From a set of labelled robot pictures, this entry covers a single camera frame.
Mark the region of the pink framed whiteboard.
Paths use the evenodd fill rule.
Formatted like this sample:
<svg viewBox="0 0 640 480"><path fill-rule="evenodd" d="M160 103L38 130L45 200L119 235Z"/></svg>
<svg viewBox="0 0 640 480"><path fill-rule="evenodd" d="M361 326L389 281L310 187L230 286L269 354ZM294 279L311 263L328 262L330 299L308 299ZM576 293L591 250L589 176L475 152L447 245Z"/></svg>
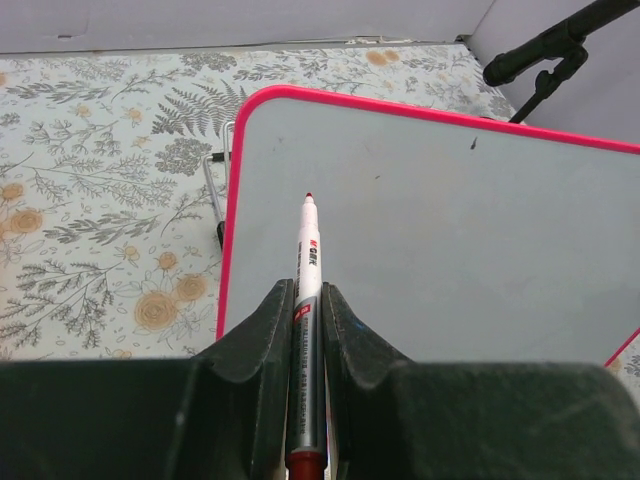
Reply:
<svg viewBox="0 0 640 480"><path fill-rule="evenodd" d="M636 145L293 86L234 125L217 327L296 270L420 361L603 364L639 332Z"/></svg>

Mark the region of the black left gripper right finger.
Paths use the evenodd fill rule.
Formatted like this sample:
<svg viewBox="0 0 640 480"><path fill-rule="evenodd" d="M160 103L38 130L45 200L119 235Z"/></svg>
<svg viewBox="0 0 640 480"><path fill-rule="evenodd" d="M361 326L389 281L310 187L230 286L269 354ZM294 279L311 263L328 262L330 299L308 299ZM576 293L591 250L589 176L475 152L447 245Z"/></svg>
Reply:
<svg viewBox="0 0 640 480"><path fill-rule="evenodd" d="M417 362L322 289L336 479L635 479L639 411L580 363Z"/></svg>

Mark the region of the red whiteboard marker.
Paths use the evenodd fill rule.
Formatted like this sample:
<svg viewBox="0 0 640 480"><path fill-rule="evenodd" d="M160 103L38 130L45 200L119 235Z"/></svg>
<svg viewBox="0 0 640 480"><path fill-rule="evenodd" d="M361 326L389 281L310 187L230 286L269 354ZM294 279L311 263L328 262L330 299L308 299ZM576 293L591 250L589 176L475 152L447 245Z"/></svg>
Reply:
<svg viewBox="0 0 640 480"><path fill-rule="evenodd" d="M285 441L291 479L323 479L328 463L321 294L318 209L308 193L301 209L292 313Z"/></svg>

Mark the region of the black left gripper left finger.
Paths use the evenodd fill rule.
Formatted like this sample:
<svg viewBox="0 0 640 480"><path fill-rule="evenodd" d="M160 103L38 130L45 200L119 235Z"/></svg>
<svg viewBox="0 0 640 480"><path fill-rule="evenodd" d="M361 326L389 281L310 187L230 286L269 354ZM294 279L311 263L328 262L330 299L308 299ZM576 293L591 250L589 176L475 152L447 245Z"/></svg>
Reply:
<svg viewBox="0 0 640 480"><path fill-rule="evenodd" d="M1 365L5 479L281 479L293 284L190 358Z"/></svg>

